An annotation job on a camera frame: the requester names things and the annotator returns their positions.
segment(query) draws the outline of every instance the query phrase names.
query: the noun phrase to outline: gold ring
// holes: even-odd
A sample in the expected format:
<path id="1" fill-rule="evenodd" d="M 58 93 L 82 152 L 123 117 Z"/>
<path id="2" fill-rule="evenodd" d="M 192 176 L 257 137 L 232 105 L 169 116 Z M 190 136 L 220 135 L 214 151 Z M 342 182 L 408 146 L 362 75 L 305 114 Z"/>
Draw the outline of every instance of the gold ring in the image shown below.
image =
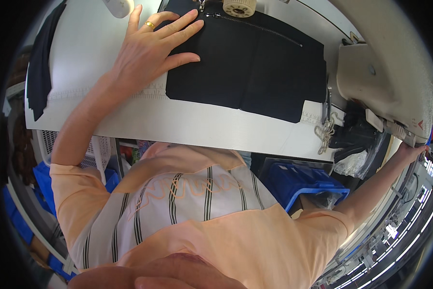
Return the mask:
<path id="1" fill-rule="evenodd" d="M 155 29 L 155 25 L 154 25 L 154 23 L 152 23 L 152 22 L 150 22 L 150 21 L 146 21 L 146 22 L 144 23 L 144 25 L 149 26 L 150 28 L 152 28 L 152 30 Z"/>

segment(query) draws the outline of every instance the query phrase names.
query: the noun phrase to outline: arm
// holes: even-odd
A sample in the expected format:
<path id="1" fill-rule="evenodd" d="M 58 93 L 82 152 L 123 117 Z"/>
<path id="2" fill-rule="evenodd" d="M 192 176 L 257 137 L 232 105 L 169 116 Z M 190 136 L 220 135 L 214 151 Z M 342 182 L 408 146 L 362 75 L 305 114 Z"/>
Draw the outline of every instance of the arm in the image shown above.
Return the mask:
<path id="1" fill-rule="evenodd" d="M 54 143 L 52 163 L 80 164 L 94 130 L 104 117 L 168 70 L 200 61 L 194 53 L 168 56 L 202 28 L 203 20 L 199 20 L 181 31 L 197 17 L 197 10 L 181 18 L 172 12 L 151 15 L 148 21 L 155 26 L 165 20 L 176 20 L 155 32 L 147 25 L 138 29 L 141 11 L 142 5 L 138 5 L 131 13 L 125 40 L 112 69 L 99 78 L 64 123 Z"/>
<path id="2" fill-rule="evenodd" d="M 347 215 L 354 224 L 362 223 L 388 192 L 396 178 L 401 175 L 404 168 L 426 149 L 427 146 L 413 148 L 404 142 L 401 143 L 396 153 L 381 170 L 333 210 Z"/>

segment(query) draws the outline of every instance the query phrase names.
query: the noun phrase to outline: woman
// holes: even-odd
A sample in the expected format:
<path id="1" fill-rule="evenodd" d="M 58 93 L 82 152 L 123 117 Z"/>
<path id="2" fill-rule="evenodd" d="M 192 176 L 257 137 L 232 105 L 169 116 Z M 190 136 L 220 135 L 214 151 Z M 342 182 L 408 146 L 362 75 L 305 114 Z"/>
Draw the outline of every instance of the woman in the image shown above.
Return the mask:
<path id="1" fill-rule="evenodd" d="M 156 143 L 112 194 L 81 169 L 101 120 L 156 77 L 200 61 L 170 51 L 198 32 L 197 10 L 130 16 L 117 60 L 58 134 L 51 177 L 60 227 L 80 275 L 71 288 L 308 288 L 425 147 L 401 145 L 334 210 L 292 220 L 235 151 Z M 171 24 L 154 31 L 165 20 Z"/>

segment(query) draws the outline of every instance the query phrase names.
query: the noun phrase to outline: forearm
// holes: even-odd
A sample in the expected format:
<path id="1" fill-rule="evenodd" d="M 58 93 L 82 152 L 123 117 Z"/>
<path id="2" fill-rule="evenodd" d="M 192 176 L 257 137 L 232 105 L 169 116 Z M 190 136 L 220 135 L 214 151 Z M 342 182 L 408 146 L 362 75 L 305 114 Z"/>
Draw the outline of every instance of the forearm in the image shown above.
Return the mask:
<path id="1" fill-rule="evenodd" d="M 338 204 L 334 211 L 344 213 L 355 224 L 362 223 L 377 203 L 388 192 L 405 168 L 404 162 L 390 159 L 374 176 L 369 178 L 351 196 Z"/>
<path id="2" fill-rule="evenodd" d="M 99 78 L 94 87 L 69 115 L 54 143 L 51 163 L 79 165 L 85 157 L 91 136 L 98 124 L 119 104 L 108 75 Z"/>

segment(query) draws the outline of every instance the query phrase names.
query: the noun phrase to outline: zipper pull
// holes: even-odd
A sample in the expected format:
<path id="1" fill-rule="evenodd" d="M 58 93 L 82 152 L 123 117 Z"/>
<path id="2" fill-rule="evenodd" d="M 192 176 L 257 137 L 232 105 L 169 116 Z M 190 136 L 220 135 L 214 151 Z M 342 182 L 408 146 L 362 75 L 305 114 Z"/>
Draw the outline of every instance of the zipper pull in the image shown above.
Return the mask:
<path id="1" fill-rule="evenodd" d="M 205 15 L 205 17 L 215 17 L 215 18 L 220 18 L 220 17 L 221 17 L 221 14 L 218 14 L 218 13 L 207 13 L 207 14 Z"/>

